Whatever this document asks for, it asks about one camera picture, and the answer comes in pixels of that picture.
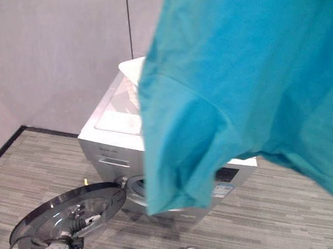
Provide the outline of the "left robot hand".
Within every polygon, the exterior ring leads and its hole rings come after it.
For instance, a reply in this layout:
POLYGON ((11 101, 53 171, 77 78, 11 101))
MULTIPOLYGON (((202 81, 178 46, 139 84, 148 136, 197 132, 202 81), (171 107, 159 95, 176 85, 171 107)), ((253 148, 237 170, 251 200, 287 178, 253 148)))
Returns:
POLYGON ((81 202, 70 208, 61 232, 71 237, 94 238, 106 230, 102 205, 81 202))

